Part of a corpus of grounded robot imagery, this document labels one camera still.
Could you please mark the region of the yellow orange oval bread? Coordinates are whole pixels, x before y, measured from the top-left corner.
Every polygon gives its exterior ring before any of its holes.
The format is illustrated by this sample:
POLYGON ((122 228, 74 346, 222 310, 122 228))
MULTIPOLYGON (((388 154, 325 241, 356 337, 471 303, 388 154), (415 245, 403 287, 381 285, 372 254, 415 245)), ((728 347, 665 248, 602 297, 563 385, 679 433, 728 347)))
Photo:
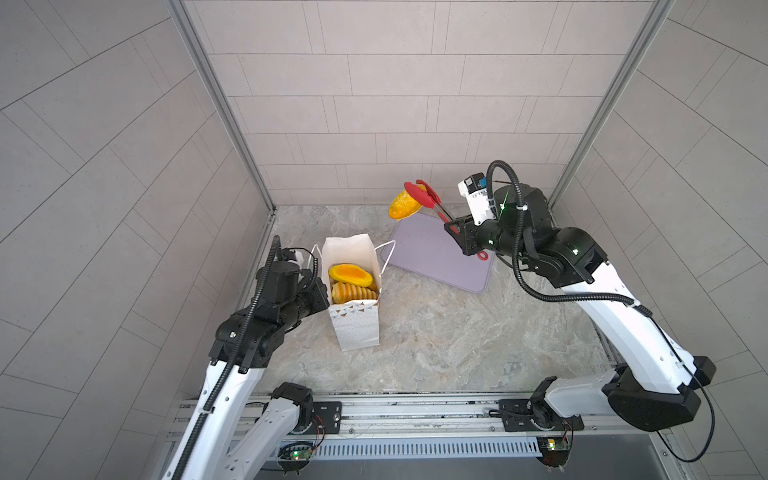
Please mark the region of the yellow orange oval bread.
POLYGON ((355 264, 337 264, 329 268, 328 275, 336 282, 346 283, 362 288, 374 284, 373 276, 355 264))

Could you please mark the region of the white cartoon paper bag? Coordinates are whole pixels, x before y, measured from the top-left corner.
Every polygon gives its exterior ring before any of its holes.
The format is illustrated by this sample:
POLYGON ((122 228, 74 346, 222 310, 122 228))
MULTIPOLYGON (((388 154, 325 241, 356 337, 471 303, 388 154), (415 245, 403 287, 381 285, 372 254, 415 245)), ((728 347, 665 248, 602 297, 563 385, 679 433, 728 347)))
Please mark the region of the white cartoon paper bag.
POLYGON ((395 248, 394 240, 376 246, 367 234, 328 237, 321 247, 313 247, 320 255, 328 312, 341 350, 379 344, 382 274, 395 248))

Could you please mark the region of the red steel kitchen tongs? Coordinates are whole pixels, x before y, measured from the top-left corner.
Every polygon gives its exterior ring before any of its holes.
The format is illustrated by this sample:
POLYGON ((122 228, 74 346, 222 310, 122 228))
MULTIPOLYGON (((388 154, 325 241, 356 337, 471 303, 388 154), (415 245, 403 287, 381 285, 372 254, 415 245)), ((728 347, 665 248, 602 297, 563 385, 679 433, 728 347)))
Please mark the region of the red steel kitchen tongs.
POLYGON ((476 240, 476 227, 471 215, 454 217, 442 205, 439 195, 425 181, 405 182, 405 192, 422 207, 436 210, 444 222, 444 230, 451 236, 465 256, 475 255, 482 261, 488 261, 489 255, 482 250, 476 240))

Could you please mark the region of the orange bread top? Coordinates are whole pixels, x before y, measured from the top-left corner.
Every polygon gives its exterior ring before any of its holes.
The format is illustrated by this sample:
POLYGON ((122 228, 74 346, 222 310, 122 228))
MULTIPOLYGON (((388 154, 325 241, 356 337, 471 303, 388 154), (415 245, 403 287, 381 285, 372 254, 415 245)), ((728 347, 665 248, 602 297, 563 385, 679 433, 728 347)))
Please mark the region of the orange bread top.
POLYGON ((404 190, 389 205, 388 216, 399 221, 417 213, 422 208, 419 198, 426 192, 427 188, 424 185, 406 182, 404 190))

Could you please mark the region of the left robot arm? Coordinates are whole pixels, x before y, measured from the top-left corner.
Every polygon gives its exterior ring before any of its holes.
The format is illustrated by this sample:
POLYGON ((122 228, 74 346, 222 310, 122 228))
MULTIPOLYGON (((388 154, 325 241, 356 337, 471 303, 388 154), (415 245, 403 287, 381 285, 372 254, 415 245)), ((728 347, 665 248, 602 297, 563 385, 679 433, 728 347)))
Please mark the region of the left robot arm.
POLYGON ((278 260, 258 272, 249 307, 219 329, 190 423, 165 473, 166 479, 253 479, 283 439, 314 421, 310 388, 285 382, 238 444, 231 443, 243 410, 286 334, 329 307, 318 267, 278 260))

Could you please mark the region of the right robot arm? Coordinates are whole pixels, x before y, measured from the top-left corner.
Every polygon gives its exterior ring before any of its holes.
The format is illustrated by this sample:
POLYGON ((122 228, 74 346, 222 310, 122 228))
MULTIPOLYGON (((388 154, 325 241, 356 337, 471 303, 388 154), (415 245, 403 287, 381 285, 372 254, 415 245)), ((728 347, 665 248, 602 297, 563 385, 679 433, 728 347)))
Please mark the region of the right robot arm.
POLYGON ((476 174, 459 182, 470 212, 446 224, 467 256, 493 252, 514 269, 546 279, 553 294, 532 291, 550 303, 575 303, 619 351, 623 361, 600 375, 549 377, 530 399, 534 414, 552 417, 615 414, 647 432, 694 420, 700 394, 716 367, 678 345, 631 294, 606 252, 585 231, 558 228, 543 192, 529 185, 487 195, 476 174))

